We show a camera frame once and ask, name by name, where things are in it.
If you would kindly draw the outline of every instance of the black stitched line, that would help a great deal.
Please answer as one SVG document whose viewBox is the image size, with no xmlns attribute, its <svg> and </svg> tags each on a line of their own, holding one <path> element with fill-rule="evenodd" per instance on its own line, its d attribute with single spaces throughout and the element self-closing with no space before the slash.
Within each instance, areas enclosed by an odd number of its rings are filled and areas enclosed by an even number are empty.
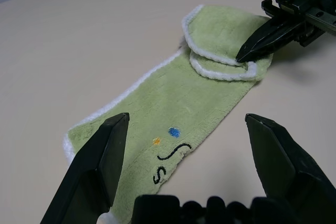
<svg viewBox="0 0 336 224">
<path fill-rule="evenodd" d="M 166 169 L 163 166 L 160 166 L 156 171 L 156 173 L 158 174 L 158 179 L 155 180 L 155 176 L 153 176 L 154 184 L 158 184 L 160 182 L 160 179 L 161 179 L 160 171 L 161 170 L 163 171 L 163 174 L 166 175 Z"/>
<path fill-rule="evenodd" d="M 173 152 L 171 153 L 171 154 L 169 154 L 167 157 L 157 157 L 159 160 L 166 160 L 166 159 L 168 159 L 168 158 L 170 158 L 171 156 L 173 156 L 174 155 L 174 153 L 179 149 L 179 148 L 181 148 L 181 147 L 183 147 L 183 146 L 188 146 L 189 147 L 189 149 L 191 149 L 191 145 L 189 145 L 189 144 L 180 144 L 178 147 L 176 147 L 174 150 L 173 150 Z"/>
</svg>

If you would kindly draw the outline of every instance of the blue dot embroidery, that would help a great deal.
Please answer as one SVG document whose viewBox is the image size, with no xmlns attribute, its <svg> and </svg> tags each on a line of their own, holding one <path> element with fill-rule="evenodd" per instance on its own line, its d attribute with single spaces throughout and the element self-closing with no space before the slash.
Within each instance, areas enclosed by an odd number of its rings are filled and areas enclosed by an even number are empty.
<svg viewBox="0 0 336 224">
<path fill-rule="evenodd" d="M 173 127 L 168 129 L 168 133 L 175 138 L 178 138 L 181 134 L 178 128 L 173 128 Z"/>
</svg>

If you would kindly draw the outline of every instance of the white tabletop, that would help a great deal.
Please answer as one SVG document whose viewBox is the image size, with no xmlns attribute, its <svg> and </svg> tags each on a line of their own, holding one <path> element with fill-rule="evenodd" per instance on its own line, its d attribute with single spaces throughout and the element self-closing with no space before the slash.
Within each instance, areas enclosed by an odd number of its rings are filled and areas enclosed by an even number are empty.
<svg viewBox="0 0 336 224">
<path fill-rule="evenodd" d="M 67 130 L 173 54 L 198 4 L 264 15 L 262 0 L 11 0 L 0 4 L 0 219 L 39 223 L 68 164 Z M 264 195 L 246 113 L 275 120 L 336 185 L 336 44 L 281 50 L 254 87 L 160 193 L 249 205 Z"/>
</svg>

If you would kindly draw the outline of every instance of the terry cloth towel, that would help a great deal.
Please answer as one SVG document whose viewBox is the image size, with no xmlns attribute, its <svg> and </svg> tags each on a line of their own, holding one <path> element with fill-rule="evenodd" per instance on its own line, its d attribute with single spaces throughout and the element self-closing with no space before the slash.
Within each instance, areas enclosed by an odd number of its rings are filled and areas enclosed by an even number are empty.
<svg viewBox="0 0 336 224">
<path fill-rule="evenodd" d="M 112 207 L 119 223 L 130 221 L 135 198 L 157 193 L 182 158 L 264 77 L 271 56 L 245 64 L 235 56 L 266 20 L 231 7 L 197 7 L 182 21 L 185 46 L 69 130 L 64 148 L 72 160 L 106 118 L 130 113 Z"/>
</svg>

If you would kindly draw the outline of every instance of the white piping trim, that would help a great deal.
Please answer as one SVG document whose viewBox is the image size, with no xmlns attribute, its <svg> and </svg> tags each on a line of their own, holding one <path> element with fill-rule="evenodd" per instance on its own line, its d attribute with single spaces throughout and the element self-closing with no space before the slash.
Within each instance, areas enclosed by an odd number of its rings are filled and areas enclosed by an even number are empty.
<svg viewBox="0 0 336 224">
<path fill-rule="evenodd" d="M 211 71 L 203 68 L 198 60 L 195 58 L 197 54 L 193 51 L 190 52 L 190 63 L 198 74 L 209 79 L 220 80 L 220 81 L 246 81 L 253 80 L 255 77 L 255 72 L 257 71 L 257 64 L 254 62 L 247 63 L 247 71 L 245 73 L 221 73 L 216 71 Z"/>
<path fill-rule="evenodd" d="M 196 54 L 203 56 L 209 60 L 213 60 L 222 64 L 231 65 L 231 66 L 241 66 L 242 64 L 237 62 L 235 59 L 224 58 L 213 54 L 209 51 L 206 51 L 202 48 L 199 48 L 194 40 L 192 39 L 190 32 L 189 32 L 189 24 L 198 14 L 198 12 L 204 7 L 204 5 L 199 5 L 195 9 L 193 9 L 187 16 L 182 19 L 182 29 L 184 33 L 185 40 L 188 46 L 191 48 L 193 52 Z M 209 71 L 204 69 L 198 61 L 190 56 L 190 63 L 192 64 L 193 68 L 199 73 L 201 76 L 210 78 L 210 79 L 217 79 L 217 80 L 225 80 L 225 81 L 233 81 L 233 80 L 251 80 L 257 76 L 257 64 L 254 62 L 248 62 L 247 64 L 247 71 L 245 73 L 240 74 L 229 74 L 229 73 L 219 73 L 214 71 Z"/>
</svg>

